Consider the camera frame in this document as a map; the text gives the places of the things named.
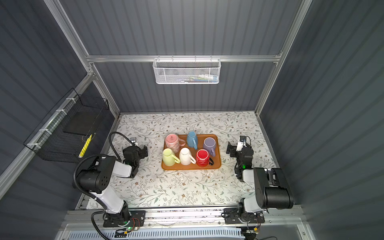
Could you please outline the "light green mug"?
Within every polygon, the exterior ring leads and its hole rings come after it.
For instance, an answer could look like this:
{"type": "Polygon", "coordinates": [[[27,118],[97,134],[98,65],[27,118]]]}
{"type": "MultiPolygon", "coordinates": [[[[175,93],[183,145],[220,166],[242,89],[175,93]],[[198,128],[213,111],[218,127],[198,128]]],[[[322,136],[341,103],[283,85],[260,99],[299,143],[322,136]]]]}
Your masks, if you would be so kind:
{"type": "Polygon", "coordinates": [[[181,163],[181,160],[175,155],[173,150],[169,148],[163,150],[162,159],[163,163],[168,167],[181,163]]]}

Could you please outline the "white mug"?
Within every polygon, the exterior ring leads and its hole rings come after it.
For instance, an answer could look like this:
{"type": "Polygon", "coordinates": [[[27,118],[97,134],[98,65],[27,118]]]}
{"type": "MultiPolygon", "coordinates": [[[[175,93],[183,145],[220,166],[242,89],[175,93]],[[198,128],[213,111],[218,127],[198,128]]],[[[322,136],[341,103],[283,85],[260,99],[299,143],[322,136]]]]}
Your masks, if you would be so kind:
{"type": "Polygon", "coordinates": [[[182,148],[179,152],[179,159],[184,166],[190,164],[196,164],[195,158],[192,156],[191,151],[188,148],[182,148]]]}

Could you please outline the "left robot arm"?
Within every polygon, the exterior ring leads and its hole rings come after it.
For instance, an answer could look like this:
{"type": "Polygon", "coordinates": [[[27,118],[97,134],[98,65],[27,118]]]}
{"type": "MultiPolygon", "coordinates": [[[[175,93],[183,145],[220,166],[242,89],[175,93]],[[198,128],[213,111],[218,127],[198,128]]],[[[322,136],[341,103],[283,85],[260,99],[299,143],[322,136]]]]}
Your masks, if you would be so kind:
{"type": "Polygon", "coordinates": [[[110,186],[112,176],[133,179],[140,166],[140,160],[148,156],[147,146],[129,146],[123,150],[124,161],[115,156],[92,155],[81,160],[73,175],[74,186],[103,207],[106,220],[124,225],[130,222],[128,204],[118,197],[110,186]]]}

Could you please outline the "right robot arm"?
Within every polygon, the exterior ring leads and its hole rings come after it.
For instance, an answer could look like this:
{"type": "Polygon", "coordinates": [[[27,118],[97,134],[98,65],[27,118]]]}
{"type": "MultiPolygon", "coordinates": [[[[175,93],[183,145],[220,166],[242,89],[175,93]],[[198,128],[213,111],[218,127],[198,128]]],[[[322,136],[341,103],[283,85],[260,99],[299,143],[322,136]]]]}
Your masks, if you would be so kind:
{"type": "Polygon", "coordinates": [[[236,146],[228,143],[226,153],[236,158],[236,178],[254,185],[251,195],[242,198],[234,210],[225,209],[223,216],[227,224],[263,223],[264,210],[293,207],[294,197],[282,169],[253,167],[254,150],[247,142],[240,141],[236,146]]]}

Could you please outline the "purple mug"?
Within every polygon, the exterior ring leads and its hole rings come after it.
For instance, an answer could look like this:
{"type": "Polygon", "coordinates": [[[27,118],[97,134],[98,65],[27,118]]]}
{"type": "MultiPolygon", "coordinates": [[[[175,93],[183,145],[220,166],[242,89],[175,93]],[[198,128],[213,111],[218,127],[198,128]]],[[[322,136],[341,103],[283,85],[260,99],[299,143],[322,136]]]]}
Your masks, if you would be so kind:
{"type": "Polygon", "coordinates": [[[204,139],[203,148],[209,152],[211,157],[216,156],[216,147],[217,143],[214,138],[208,137],[204,139]]]}

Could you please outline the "red mug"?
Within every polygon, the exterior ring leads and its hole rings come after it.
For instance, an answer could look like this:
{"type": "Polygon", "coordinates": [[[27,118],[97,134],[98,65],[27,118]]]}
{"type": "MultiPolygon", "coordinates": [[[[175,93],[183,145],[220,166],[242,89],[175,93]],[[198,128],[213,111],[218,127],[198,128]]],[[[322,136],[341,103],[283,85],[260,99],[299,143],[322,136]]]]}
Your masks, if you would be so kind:
{"type": "Polygon", "coordinates": [[[205,149],[200,149],[196,153],[197,165],[200,167],[213,166],[214,161],[210,157],[210,154],[205,149]]]}

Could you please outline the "pink ghost pattern mug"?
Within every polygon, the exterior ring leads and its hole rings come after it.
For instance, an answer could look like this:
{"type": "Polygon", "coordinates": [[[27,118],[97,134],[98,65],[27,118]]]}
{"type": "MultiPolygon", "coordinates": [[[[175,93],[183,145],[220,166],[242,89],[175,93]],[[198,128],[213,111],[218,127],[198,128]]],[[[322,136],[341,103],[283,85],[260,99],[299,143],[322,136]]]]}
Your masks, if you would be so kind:
{"type": "Polygon", "coordinates": [[[186,141],[181,139],[176,134],[169,134],[165,138],[167,148],[171,149],[175,154],[180,151],[182,147],[186,145],[186,141]]]}

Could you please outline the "blue dotted mug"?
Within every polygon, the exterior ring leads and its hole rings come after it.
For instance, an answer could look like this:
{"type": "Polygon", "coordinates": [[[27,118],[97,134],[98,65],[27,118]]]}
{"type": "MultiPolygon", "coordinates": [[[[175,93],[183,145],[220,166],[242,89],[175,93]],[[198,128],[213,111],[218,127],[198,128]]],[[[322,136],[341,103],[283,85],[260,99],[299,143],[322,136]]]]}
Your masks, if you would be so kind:
{"type": "Polygon", "coordinates": [[[187,134],[187,144],[190,148],[198,149],[198,136],[194,131],[190,131],[187,134]]]}

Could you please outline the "orange plastic tray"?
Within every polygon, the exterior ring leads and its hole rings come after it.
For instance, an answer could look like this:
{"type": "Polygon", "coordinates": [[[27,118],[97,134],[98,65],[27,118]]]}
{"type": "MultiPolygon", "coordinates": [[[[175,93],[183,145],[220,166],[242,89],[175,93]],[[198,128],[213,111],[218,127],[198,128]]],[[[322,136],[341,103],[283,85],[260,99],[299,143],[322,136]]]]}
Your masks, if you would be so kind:
{"type": "Polygon", "coordinates": [[[208,138],[208,137],[213,138],[216,141],[217,146],[216,146],[216,150],[215,150],[216,156],[211,157],[212,160],[214,161],[214,164],[212,166],[207,165],[205,167],[200,167],[197,164],[192,164],[192,163],[185,166],[182,164],[175,163],[173,166],[169,167],[169,166],[166,166],[165,163],[162,161],[162,169],[165,171],[190,171],[190,170],[214,170],[214,169],[221,168],[222,161],[221,161],[221,156],[220,156],[219,140],[218,140],[217,135],[215,135],[215,134],[198,134],[197,136],[198,136],[198,149],[197,150],[195,150],[193,147],[190,148],[187,144],[184,146],[184,148],[188,148],[190,150],[192,156],[195,158],[197,151],[203,148],[203,143],[204,143],[205,138],[208,138]]]}

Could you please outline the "yellow marker pen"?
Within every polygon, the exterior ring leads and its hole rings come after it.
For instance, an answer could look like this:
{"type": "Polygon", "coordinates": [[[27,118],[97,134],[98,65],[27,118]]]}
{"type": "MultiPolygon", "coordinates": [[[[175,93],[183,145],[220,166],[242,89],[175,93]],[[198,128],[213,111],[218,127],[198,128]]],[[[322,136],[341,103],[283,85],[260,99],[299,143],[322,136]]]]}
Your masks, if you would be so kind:
{"type": "Polygon", "coordinates": [[[84,157],[84,155],[85,155],[85,153],[86,153],[86,151],[87,151],[87,149],[88,149],[88,147],[89,147],[89,145],[90,145],[90,143],[91,143],[91,141],[92,141],[92,138],[93,138],[93,135],[90,135],[90,136],[88,137],[88,139],[86,140],[86,142],[85,142],[83,148],[81,149],[81,151],[80,151],[80,153],[79,153],[78,158],[81,159],[81,158],[84,157]]]}

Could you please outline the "pens in white basket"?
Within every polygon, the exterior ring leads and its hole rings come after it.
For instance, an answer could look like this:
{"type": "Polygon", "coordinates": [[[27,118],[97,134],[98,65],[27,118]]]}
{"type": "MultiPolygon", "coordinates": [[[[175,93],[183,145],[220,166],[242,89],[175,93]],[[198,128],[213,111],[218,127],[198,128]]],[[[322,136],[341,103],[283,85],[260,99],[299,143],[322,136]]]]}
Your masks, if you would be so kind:
{"type": "Polygon", "coordinates": [[[184,83],[218,83],[219,76],[210,74],[185,76],[181,79],[178,79],[178,81],[184,83]]]}

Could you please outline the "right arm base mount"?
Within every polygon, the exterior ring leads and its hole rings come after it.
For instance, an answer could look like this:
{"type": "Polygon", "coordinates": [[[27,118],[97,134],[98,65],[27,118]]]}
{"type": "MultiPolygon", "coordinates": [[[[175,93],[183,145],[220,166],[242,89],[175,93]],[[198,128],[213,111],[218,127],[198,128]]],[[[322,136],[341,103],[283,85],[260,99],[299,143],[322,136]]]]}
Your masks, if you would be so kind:
{"type": "Polygon", "coordinates": [[[221,213],[227,225],[233,224],[256,224],[260,225],[265,223],[263,212],[260,213],[247,213],[238,208],[225,208],[221,213]]]}

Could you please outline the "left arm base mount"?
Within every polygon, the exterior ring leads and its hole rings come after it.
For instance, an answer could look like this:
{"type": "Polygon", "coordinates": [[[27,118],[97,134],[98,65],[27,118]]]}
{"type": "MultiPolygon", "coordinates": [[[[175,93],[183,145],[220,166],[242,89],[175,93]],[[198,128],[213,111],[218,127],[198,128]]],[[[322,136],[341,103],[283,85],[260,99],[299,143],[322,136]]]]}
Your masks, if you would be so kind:
{"type": "Polygon", "coordinates": [[[104,214],[104,228],[128,228],[141,227],[144,225],[146,211],[129,211],[119,214],[104,214]]]}

